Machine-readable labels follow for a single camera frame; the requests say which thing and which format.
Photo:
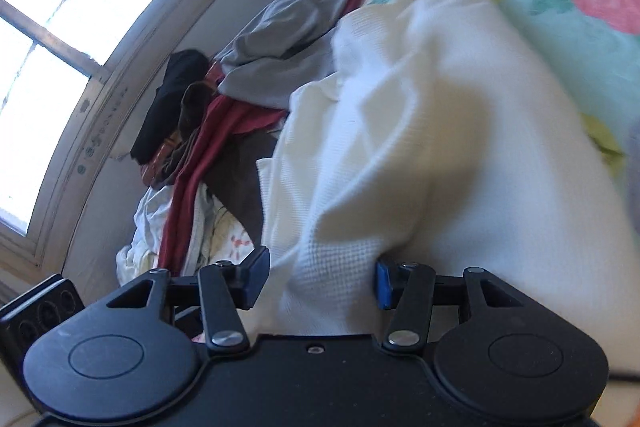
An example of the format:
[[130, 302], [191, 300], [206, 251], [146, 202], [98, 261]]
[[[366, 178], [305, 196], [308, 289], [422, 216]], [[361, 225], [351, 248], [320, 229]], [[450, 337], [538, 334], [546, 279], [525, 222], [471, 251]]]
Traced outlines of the cream knit baby cardigan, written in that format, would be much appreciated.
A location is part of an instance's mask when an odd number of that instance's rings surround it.
[[268, 281], [250, 335], [374, 333], [382, 254], [482, 267], [639, 366], [639, 254], [570, 98], [491, 0], [344, 17], [259, 161]]

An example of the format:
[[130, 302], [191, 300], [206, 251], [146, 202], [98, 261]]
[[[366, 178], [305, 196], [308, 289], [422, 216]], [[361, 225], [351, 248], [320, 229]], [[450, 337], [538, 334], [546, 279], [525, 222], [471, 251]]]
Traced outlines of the pale printed cream garment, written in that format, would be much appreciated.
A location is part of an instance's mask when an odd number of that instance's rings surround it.
[[217, 261], [240, 262], [254, 249], [248, 232], [215, 196], [198, 186], [186, 228], [174, 211], [175, 187], [148, 188], [134, 213], [134, 236], [115, 256], [119, 285], [158, 268], [193, 275]]

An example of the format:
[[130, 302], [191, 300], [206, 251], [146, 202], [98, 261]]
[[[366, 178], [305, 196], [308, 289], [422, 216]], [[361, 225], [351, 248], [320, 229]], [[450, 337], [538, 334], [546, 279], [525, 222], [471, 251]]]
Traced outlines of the red leather cushion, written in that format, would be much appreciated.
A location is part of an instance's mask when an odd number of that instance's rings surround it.
[[209, 105], [218, 98], [217, 86], [224, 78], [218, 63], [210, 64], [203, 80], [191, 84], [181, 101], [177, 130], [168, 136], [149, 164], [140, 166], [142, 182], [155, 190], [175, 183], [191, 155]]

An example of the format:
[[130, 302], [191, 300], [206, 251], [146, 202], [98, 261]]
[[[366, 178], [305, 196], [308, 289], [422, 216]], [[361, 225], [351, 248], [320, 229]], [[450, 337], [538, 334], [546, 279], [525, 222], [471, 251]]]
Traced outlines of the dark brown garment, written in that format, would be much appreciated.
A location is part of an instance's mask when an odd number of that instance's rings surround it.
[[207, 193], [238, 219], [254, 245], [262, 241], [264, 223], [256, 161], [272, 156], [277, 143], [273, 127], [273, 122], [252, 120], [246, 130], [228, 134], [202, 179]]

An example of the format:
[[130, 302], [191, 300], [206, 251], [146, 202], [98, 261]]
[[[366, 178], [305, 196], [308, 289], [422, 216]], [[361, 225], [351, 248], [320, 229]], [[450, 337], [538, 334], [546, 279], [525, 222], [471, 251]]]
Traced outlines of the black garment on cushion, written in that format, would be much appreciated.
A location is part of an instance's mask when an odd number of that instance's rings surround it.
[[130, 156], [140, 166], [149, 164], [164, 140], [177, 130], [181, 101], [191, 84], [204, 79], [208, 57], [199, 50], [186, 49], [171, 54], [163, 82], [131, 147]]

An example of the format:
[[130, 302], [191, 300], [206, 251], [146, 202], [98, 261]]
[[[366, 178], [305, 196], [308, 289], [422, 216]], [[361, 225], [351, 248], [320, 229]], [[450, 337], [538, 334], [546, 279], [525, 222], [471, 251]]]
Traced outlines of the red garment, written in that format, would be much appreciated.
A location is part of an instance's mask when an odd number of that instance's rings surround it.
[[[356, 9], [360, 1], [349, 0], [344, 15]], [[268, 122], [274, 124], [287, 111], [288, 108], [274, 109], [236, 101], [218, 91], [217, 101], [209, 106], [203, 130], [174, 185], [174, 211], [177, 213], [180, 228], [186, 228], [186, 219], [192, 210], [195, 193], [202, 182], [205, 169], [213, 164], [214, 158], [220, 151], [222, 140], [232, 132], [246, 130], [248, 123], [252, 120], [261, 124], [268, 124]], [[171, 274], [178, 275], [174, 267], [160, 269], [166, 269]]]

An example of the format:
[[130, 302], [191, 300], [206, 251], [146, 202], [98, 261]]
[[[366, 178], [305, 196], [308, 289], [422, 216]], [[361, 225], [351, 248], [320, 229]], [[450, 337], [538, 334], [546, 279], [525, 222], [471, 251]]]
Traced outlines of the grey cloth garment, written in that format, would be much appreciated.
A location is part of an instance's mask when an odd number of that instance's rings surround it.
[[334, 72], [332, 37], [349, 0], [273, 0], [216, 55], [233, 100], [287, 109], [291, 94]]

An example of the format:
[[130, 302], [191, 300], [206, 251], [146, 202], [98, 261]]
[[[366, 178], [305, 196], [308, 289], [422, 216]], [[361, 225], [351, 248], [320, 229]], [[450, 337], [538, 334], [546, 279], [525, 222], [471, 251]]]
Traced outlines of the wooden window frame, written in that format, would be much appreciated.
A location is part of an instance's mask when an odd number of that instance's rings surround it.
[[2, 18], [88, 78], [52, 154], [26, 233], [1, 227], [1, 298], [64, 269], [78, 223], [126, 118], [215, 0], [152, 0], [100, 64], [7, 1]]

